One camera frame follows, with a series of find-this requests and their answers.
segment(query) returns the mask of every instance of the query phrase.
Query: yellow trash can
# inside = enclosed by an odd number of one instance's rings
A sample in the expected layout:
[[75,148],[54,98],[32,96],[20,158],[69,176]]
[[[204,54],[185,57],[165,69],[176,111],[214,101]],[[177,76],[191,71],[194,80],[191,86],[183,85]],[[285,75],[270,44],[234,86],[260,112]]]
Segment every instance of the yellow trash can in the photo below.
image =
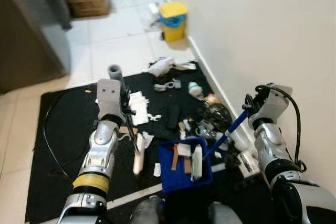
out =
[[187,8],[181,2],[170,2],[160,5],[159,11],[160,21],[163,24],[164,39],[167,42],[182,39]]

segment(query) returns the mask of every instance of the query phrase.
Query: black cable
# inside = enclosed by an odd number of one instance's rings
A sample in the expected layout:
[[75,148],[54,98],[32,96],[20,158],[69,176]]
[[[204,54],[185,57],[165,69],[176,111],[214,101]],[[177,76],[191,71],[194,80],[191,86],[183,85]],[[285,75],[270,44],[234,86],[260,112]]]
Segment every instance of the black cable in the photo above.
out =
[[[47,125],[47,122],[48,122],[48,120],[49,120],[49,115],[50,115],[52,109],[55,107],[55,105],[56,105],[57,102],[59,101],[59,99],[60,99],[63,95],[68,94],[69,92],[72,92],[72,91],[75,91],[75,90],[78,90],[78,89],[82,89],[82,88],[83,88],[83,87],[73,88],[73,89],[71,89],[71,90],[62,92],[62,93],[59,94],[57,97],[55,97],[55,98],[53,99],[53,101],[51,102],[49,108],[48,108],[48,111],[47,111],[47,113],[46,113],[46,115],[45,115],[44,122],[43,122],[43,126],[42,126],[42,129],[43,129],[43,130],[42,130],[42,132],[43,132],[43,138],[44,138],[44,140],[45,140],[45,142],[46,142],[46,144],[47,144],[47,146],[48,146],[48,149],[49,149],[51,155],[53,156],[53,159],[55,160],[57,166],[60,168],[60,170],[62,171],[62,173],[66,176],[66,178],[69,179],[69,180],[71,181],[71,183],[72,183],[73,181],[75,181],[75,180],[74,180],[74,179],[73,179],[73,178],[66,172],[66,170],[64,169],[64,166],[67,166],[70,162],[68,162],[66,165],[61,165],[61,163],[58,161],[58,159],[57,159],[57,157],[56,157],[56,155],[55,155],[53,149],[51,148],[51,146],[50,146],[50,144],[49,144],[49,141],[48,141],[48,138],[47,138],[47,134],[46,134],[46,125]],[[76,160],[78,160],[79,158],[81,158],[82,155],[83,155],[83,153],[85,152],[86,148],[87,148],[87,145],[84,147],[84,149],[83,149],[83,151],[81,152],[81,154],[80,154],[78,157],[74,158],[73,161],[76,161]]]
[[307,170],[306,165],[303,161],[299,160],[299,152],[300,152],[300,142],[301,142],[301,117],[300,117],[300,110],[298,105],[296,104],[295,100],[286,92],[284,92],[281,89],[278,89],[276,87],[267,86],[267,85],[259,85],[256,87],[256,91],[259,92],[261,89],[269,89],[269,90],[275,90],[281,94],[283,94],[284,97],[286,97],[294,106],[295,113],[296,113],[296,120],[297,120],[297,138],[296,138],[296,148],[295,148],[295,156],[294,156],[294,163],[302,170],[302,172],[305,172]]

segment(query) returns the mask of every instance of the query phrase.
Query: gray pipe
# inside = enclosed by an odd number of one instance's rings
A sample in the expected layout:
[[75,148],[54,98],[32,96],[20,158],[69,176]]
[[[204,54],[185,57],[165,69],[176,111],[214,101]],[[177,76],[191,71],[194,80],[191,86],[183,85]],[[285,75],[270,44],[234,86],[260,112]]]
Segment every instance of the gray pipe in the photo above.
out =
[[122,77],[121,68],[119,65],[113,64],[110,65],[107,69],[111,80],[118,80],[121,82],[121,94],[126,92],[126,86],[124,82],[124,78]]

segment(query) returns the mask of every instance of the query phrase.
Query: blue plastic basket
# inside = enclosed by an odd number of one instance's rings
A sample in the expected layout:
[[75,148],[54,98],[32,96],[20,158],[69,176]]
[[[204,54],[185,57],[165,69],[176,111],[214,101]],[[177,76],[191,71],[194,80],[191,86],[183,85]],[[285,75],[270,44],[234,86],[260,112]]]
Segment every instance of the blue plastic basket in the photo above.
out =
[[184,173],[184,158],[178,157],[178,163],[176,170],[171,170],[173,163],[174,151],[169,149],[169,147],[174,147],[175,144],[183,143],[189,144],[192,147],[192,150],[195,149],[196,145],[199,144],[202,147],[202,155],[204,156],[208,149],[206,147],[205,140],[203,138],[191,138],[180,141],[171,141],[166,142],[160,145],[159,147],[159,157],[161,164],[161,182],[163,193],[169,193],[171,191],[192,188],[196,186],[203,186],[211,184],[214,180],[213,174],[211,171],[211,162],[210,159],[203,160],[203,173],[202,178],[195,182],[190,180],[191,175]]

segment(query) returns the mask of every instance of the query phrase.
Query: black cloth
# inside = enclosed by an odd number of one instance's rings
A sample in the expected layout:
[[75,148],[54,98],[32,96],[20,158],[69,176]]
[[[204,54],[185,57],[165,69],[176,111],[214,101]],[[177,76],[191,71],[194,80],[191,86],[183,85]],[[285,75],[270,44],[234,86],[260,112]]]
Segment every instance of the black cloth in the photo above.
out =
[[[148,113],[161,114],[162,118],[158,122],[137,126],[140,132],[147,131],[149,134],[155,135],[150,147],[145,151],[144,169],[140,175],[134,176],[132,171],[134,160],[132,142],[125,139],[119,143],[110,190],[107,195],[108,201],[161,182],[160,178],[153,176],[154,164],[159,163],[158,146],[164,141],[179,138],[178,129],[168,130],[166,128],[170,106],[178,105],[181,108],[179,121],[189,117],[199,119],[198,110],[202,102],[189,95],[188,83],[195,81],[203,88],[205,95],[211,93],[211,88],[199,67],[195,71],[172,70],[169,78],[181,80],[182,88],[162,93],[156,92],[153,90],[153,77],[149,73],[124,78],[126,86],[132,92],[142,91],[142,94],[150,100]],[[54,104],[45,127],[46,135],[51,148],[67,173],[72,178],[76,178],[88,150],[88,139],[98,115],[98,106],[95,104],[96,93],[85,92],[87,89],[95,90],[94,88],[93,84],[46,93],[41,97],[26,209],[26,221],[31,224],[58,218],[67,197],[72,192],[71,182],[61,174],[43,138],[43,123],[46,113],[50,105]],[[167,212],[170,213],[171,221],[182,223],[178,220],[178,218],[184,219],[181,214],[193,212],[195,214],[193,218],[198,222],[185,223],[205,223],[202,221],[206,219],[206,207],[211,201],[217,200],[232,206],[238,214],[241,214],[240,218],[246,223],[255,223],[255,220],[258,220],[259,223],[276,223],[266,183],[259,180],[255,185],[245,186],[247,189],[237,193],[236,185],[241,181],[242,177],[239,171],[231,173],[223,171],[214,174],[214,183],[210,186],[165,195]],[[136,200],[111,209],[108,211],[108,216],[115,224],[127,223],[135,204],[139,201]]]

